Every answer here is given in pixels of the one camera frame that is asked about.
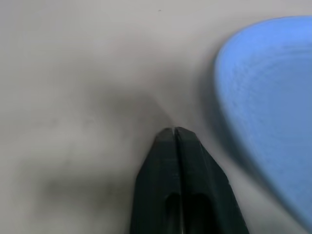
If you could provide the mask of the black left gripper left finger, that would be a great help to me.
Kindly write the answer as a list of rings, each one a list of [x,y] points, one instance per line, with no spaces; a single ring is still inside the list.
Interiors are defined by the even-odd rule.
[[[181,234],[181,185],[172,129],[159,132],[138,172],[129,234]]]

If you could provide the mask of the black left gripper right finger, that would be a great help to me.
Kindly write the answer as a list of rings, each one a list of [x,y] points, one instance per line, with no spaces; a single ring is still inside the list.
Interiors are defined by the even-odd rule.
[[[249,234],[227,176],[195,133],[175,128],[185,234]]]

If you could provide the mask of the blue plate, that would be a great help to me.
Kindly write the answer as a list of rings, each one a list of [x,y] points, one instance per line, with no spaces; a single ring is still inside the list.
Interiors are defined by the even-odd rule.
[[[312,15],[238,31],[220,49],[214,77],[243,160],[312,229]]]

